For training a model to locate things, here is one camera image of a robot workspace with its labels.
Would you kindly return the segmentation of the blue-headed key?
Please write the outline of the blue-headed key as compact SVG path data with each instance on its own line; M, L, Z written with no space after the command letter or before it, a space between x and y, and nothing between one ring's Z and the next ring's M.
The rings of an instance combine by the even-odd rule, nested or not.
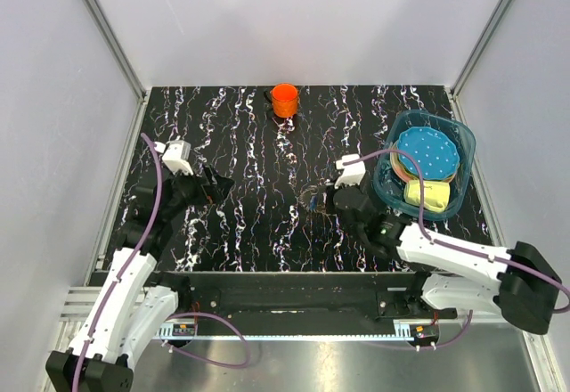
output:
M316 211L319 207L320 194L316 193L309 197L308 208L310 211Z

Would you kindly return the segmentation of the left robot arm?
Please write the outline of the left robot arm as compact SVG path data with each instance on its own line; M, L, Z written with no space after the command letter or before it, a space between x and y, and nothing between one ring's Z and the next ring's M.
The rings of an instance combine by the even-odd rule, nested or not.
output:
M142 303L136 300L188 208L223 203L234 181L205 166L201 174L163 170L142 176L120 229L110 270L76 337L49 355L45 370L57 391L128 391L134 369L159 327L191 310L190 281L160 274Z

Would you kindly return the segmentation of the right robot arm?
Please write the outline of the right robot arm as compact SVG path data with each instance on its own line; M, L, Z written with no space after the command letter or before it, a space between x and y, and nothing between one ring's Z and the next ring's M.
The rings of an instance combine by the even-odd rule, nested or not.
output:
M329 184L323 193L325 211L372 255L433 267L404 295L412 316L466 309L497 314L532 334L549 331L564 287L535 246L495 247L429 231L405 215L380 211L358 185Z

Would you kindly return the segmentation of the teal plastic container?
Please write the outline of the teal plastic container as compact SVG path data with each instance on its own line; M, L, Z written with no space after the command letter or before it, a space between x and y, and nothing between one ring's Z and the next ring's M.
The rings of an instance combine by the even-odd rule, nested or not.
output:
M476 138L468 127L456 120L442 118L423 110L407 110L396 116L395 123L391 126L384 146L391 148L391 145L396 143L400 133L410 127L432 127L442 131L455 143L460 155L460 165L456 173L442 181L451 186L451 196L447 209L442 213L424 210L424 217L427 220L444 221L457 214L464 201L475 155ZM391 168L389 154L379 157L372 176L372 188L376 195L390 208L402 211L410 216L417 216L419 208L404 200L403 191L407 183L400 179ZM398 157L407 171L417 176L417 169L414 167L417 163L400 154Z

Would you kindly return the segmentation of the yellow plate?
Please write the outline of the yellow plate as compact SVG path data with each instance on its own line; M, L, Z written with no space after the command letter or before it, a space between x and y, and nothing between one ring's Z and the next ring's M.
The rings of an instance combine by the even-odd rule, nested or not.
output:
M398 154L395 152L395 150L397 149L396 147L396 143L393 143L391 145L391 149L392 151L390 152L389 156L390 156L390 164L391 164L391 168L394 170L394 172L398 175L402 172L402 164L399 161L399 157Z

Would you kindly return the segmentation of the pink plate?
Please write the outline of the pink plate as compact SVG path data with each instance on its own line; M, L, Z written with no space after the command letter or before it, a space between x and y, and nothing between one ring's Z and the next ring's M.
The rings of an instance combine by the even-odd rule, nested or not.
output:
M418 178L415 175L410 174L407 169L398 161L396 160L392 164L392 168L395 171L396 175L402 179L405 183L410 182L411 180L417 180Z

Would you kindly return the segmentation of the blue polka dot plate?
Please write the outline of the blue polka dot plate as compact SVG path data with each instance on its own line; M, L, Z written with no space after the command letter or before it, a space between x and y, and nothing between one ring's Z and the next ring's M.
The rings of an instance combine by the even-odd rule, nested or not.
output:
M410 127L400 133L395 147L413 158L427 180L443 181L453 176L460 165L455 143L432 127Z

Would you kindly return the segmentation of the orange cup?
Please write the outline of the orange cup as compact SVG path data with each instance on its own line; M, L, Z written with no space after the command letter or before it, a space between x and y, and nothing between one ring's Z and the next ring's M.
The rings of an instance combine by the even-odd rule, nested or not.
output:
M281 83L271 90L273 113L279 118L292 118L297 114L298 90L289 83Z

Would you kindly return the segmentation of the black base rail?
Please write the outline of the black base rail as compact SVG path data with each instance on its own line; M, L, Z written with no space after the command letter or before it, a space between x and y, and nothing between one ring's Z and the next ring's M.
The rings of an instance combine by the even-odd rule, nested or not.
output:
M172 285L183 309L224 317L238 313L356 313L364 318L433 319L423 302L427 273L152 273L151 285Z

